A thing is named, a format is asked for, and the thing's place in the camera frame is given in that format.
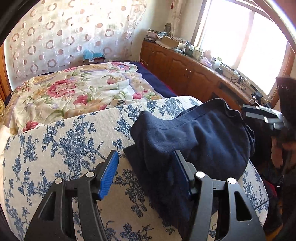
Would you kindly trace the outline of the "person's right hand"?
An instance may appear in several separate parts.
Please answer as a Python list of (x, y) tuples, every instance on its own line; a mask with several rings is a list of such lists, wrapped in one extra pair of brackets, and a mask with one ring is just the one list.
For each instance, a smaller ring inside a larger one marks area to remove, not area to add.
[(278, 145), (276, 137), (272, 137), (271, 140), (272, 140), (271, 159), (274, 166), (279, 169), (283, 165), (282, 152), (283, 150), (285, 150), (285, 151), (292, 152), (287, 168), (293, 169), (296, 163), (296, 160), (295, 160), (296, 143), (295, 142), (283, 143), (282, 146), (280, 147)]

